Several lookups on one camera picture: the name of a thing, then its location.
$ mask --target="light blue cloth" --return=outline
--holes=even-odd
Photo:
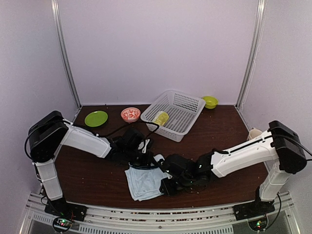
[[[159,168],[139,170],[132,167],[125,171],[131,197],[134,201],[143,201],[163,195],[159,191],[161,180],[167,178]]]

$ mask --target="plastic basket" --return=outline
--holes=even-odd
[[[158,111],[165,111],[169,115],[164,126],[156,131],[157,134],[180,142],[194,125],[206,102],[199,98],[170,90],[163,93],[142,114],[143,121],[152,121]],[[150,131],[156,126],[147,124]]]

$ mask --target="light purple wall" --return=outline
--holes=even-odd
[[[278,119],[312,150],[312,1],[268,1],[260,50],[243,116],[262,130]],[[312,164],[286,185],[302,233],[311,233]]]
[[[39,188],[23,143],[54,109],[69,119],[76,112],[51,2],[0,0],[0,233],[16,232],[29,193]]]
[[[83,104],[151,103],[168,89],[235,104],[257,0],[63,0]]]

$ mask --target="brown tabletop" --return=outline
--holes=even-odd
[[[76,123],[84,124],[84,118],[92,111],[106,111],[108,121],[93,130],[107,134],[125,124],[120,112],[129,106],[84,106]],[[143,112],[148,105],[135,105]],[[148,134],[145,124],[135,128]],[[122,135],[125,129],[113,136]],[[246,140],[247,130],[233,106],[204,108],[190,132],[180,143],[153,134],[151,150],[164,157],[180,154],[196,160],[212,148],[227,149]],[[90,205],[119,208],[172,209],[204,207],[235,203],[254,199],[256,188],[265,180],[267,170],[263,163],[236,171],[209,184],[205,190],[182,191],[175,196],[159,196],[146,201],[133,201],[128,189],[125,170],[128,166],[117,165],[92,154],[63,146],[56,160],[58,177],[68,201]]]

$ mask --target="lime green plate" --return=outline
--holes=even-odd
[[[105,111],[94,111],[87,115],[84,123],[89,127],[98,127],[105,123],[107,119],[108,115]]]

